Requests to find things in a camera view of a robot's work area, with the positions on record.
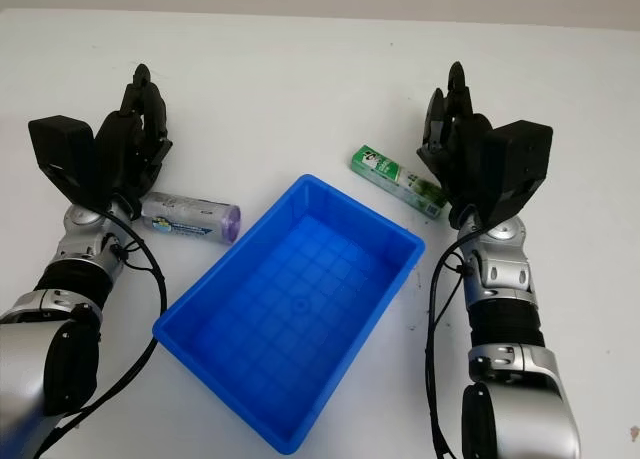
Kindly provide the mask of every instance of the wire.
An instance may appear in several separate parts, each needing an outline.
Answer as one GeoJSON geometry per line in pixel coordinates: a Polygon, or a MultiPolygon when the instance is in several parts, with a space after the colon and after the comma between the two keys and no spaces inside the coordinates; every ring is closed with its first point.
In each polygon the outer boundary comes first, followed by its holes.
{"type": "Polygon", "coordinates": [[[449,307],[449,304],[451,304],[451,301],[456,295],[456,292],[458,292],[458,289],[460,288],[460,284],[462,284],[463,278],[464,278],[464,275],[462,274],[462,272],[460,272],[460,277],[458,278],[458,282],[456,282],[456,285],[453,288],[453,291],[451,291],[451,294],[449,295],[447,302],[445,302],[444,306],[442,306],[442,310],[440,311],[440,314],[438,314],[438,317],[436,317],[433,327],[438,327],[438,323],[440,322],[440,319],[442,319],[442,316],[444,315],[444,313],[447,312],[447,308],[449,307]]]}
{"type": "MultiPolygon", "coordinates": [[[[462,263],[464,263],[464,259],[462,259],[462,256],[461,256],[460,254],[458,254],[457,252],[452,252],[452,253],[451,253],[451,255],[452,255],[452,256],[456,256],[458,259],[460,259],[460,263],[461,263],[461,264],[462,264],[462,263]]],[[[446,267],[446,268],[447,268],[447,269],[449,269],[450,271],[458,272],[458,270],[457,270],[455,267],[450,266],[450,265],[449,265],[449,264],[447,264],[446,262],[444,263],[444,267],[446,267]]]]}
{"type": "Polygon", "coordinates": [[[425,348],[425,365],[424,365],[424,374],[425,374],[425,385],[427,390],[427,402],[429,404],[429,414],[431,417],[431,433],[433,439],[433,447],[436,451],[436,456],[438,459],[443,459],[445,454],[448,454],[452,457],[452,459],[456,459],[456,456],[451,451],[449,444],[447,444],[444,435],[442,434],[442,430],[440,429],[440,423],[438,422],[438,401],[436,395],[436,377],[435,377],[435,331],[436,326],[438,325],[439,320],[442,318],[442,315],[447,310],[447,307],[451,303],[453,296],[455,295],[455,291],[460,285],[462,276],[458,280],[458,284],[456,285],[454,292],[449,296],[445,306],[442,309],[442,312],[438,315],[437,319],[435,317],[435,308],[436,308],[436,292],[438,290],[438,279],[440,278],[440,273],[442,272],[442,268],[445,267],[446,261],[449,256],[453,254],[457,254],[455,252],[460,246],[466,244],[467,242],[475,239],[478,236],[481,236],[488,229],[476,229],[475,231],[465,235],[464,237],[458,239],[456,242],[451,244],[440,256],[438,262],[436,263],[436,267],[433,270],[433,276],[431,277],[431,287],[429,289],[429,313],[428,313],[428,328],[427,328],[427,345],[425,348]]]}
{"type": "MultiPolygon", "coordinates": [[[[131,228],[131,226],[129,226],[120,218],[116,217],[113,213],[107,212],[107,211],[101,211],[92,207],[87,207],[87,206],[84,206],[84,207],[92,212],[95,212],[96,214],[100,214],[101,216],[109,219],[111,222],[118,225],[124,232],[126,232],[129,235],[129,237],[131,237],[132,242],[130,242],[124,248],[122,248],[123,251],[127,253],[132,252],[132,250],[130,250],[129,248],[131,245],[133,245],[133,243],[137,245],[137,248],[134,249],[134,251],[138,249],[142,249],[142,252],[144,252],[144,255],[147,257],[147,260],[151,264],[151,268],[133,266],[127,263],[126,259],[124,260],[124,262],[128,267],[132,269],[148,271],[153,275],[156,282],[158,283],[158,291],[160,293],[160,315],[162,315],[167,310],[167,287],[164,281],[164,276],[162,275],[162,270],[160,269],[160,265],[156,261],[155,257],[153,257],[153,254],[145,244],[144,240],[131,228]]],[[[53,431],[51,431],[49,436],[47,436],[42,446],[38,450],[38,453],[36,454],[35,457],[36,458],[40,457],[42,453],[44,453],[47,449],[53,446],[56,442],[58,442],[67,432],[69,432],[71,429],[76,427],[78,424],[84,421],[87,417],[89,417],[93,412],[95,412],[95,410],[98,409],[102,404],[107,402],[109,399],[111,399],[116,394],[121,392],[125,387],[127,387],[131,383],[131,381],[133,381],[135,377],[140,373],[142,368],[147,364],[147,362],[151,358],[151,354],[153,354],[153,351],[157,345],[158,345],[158,341],[155,338],[151,339],[151,341],[149,342],[145,350],[142,352],[140,357],[136,360],[136,362],[133,363],[133,365],[122,375],[120,379],[118,379],[118,381],[116,381],[116,383],[113,386],[111,386],[111,388],[107,392],[105,392],[102,396],[100,396],[90,405],[85,406],[79,411],[77,411],[76,413],[74,413],[74,414],[77,414],[76,417],[71,419],[64,426],[56,427],[55,429],[53,429],[53,431]]]]}

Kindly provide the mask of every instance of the green box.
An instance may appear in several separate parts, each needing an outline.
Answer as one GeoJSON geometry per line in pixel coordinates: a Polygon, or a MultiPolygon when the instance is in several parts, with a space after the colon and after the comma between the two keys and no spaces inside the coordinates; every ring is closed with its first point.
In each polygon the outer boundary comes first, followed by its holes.
{"type": "Polygon", "coordinates": [[[351,169],[432,219],[440,215],[447,203],[438,186],[367,145],[353,155],[351,169]]]}

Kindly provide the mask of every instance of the blue plastic tray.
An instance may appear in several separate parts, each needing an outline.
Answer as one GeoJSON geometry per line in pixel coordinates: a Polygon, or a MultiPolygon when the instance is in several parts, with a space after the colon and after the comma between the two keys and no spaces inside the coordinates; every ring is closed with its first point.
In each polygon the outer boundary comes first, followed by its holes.
{"type": "Polygon", "coordinates": [[[269,444],[290,454],[424,247],[305,175],[153,333],[269,444]]]}

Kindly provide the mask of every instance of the robotic arm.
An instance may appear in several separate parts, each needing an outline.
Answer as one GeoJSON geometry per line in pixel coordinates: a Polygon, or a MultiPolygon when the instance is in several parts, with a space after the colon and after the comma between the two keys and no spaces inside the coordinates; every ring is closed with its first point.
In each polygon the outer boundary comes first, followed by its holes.
{"type": "MultiPolygon", "coordinates": [[[[449,73],[447,96],[436,89],[429,104],[417,153],[440,181],[452,205],[449,222],[460,230],[454,246],[463,252],[472,329],[469,375],[474,384],[466,388],[462,405],[465,459],[580,457],[558,366],[540,332],[523,251],[526,231],[517,217],[546,177],[551,136],[550,127],[527,121],[493,129],[486,117],[474,114],[458,62],[449,73]]],[[[433,283],[432,293],[435,302],[433,283]]],[[[433,369],[435,325],[431,319],[427,369],[433,369]]],[[[441,458],[451,451],[437,424],[432,370],[427,371],[427,392],[441,458]]]]}
{"type": "Polygon", "coordinates": [[[126,229],[172,145],[164,101],[143,64],[95,140],[86,123],[63,116],[31,121],[29,132],[40,169],[72,205],[35,289],[0,316],[3,459],[34,457],[93,395],[102,308],[126,259],[126,229]]]}

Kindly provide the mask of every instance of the white surface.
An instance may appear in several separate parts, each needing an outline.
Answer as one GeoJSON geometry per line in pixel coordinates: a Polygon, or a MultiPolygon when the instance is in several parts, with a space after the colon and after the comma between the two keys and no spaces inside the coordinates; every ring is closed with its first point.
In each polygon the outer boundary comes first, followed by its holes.
{"type": "MultiPolygon", "coordinates": [[[[424,394],[427,287],[454,239],[351,172],[368,143],[430,177],[415,155],[428,98],[461,60],[476,109],[495,125],[555,129],[549,176],[521,217],[543,331],[556,353],[585,458],[640,444],[640,34],[602,30],[125,12],[0,14],[0,309],[40,277],[67,202],[38,170],[30,119],[65,114],[97,131],[144,61],[175,146],[156,189],[235,202],[243,232],[312,173],[423,237],[429,251],[394,298],[297,458],[435,457],[424,394]]],[[[142,231],[170,302],[224,246],[142,231]]],[[[453,277],[442,281],[442,293],[453,277]]],[[[143,349],[153,279],[125,272],[105,307],[99,390],[143,349]]],[[[437,335],[441,418],[459,451],[469,383],[460,296],[437,335]]],[[[117,399],[47,458],[275,458],[278,454],[164,349],[117,399]]]]}

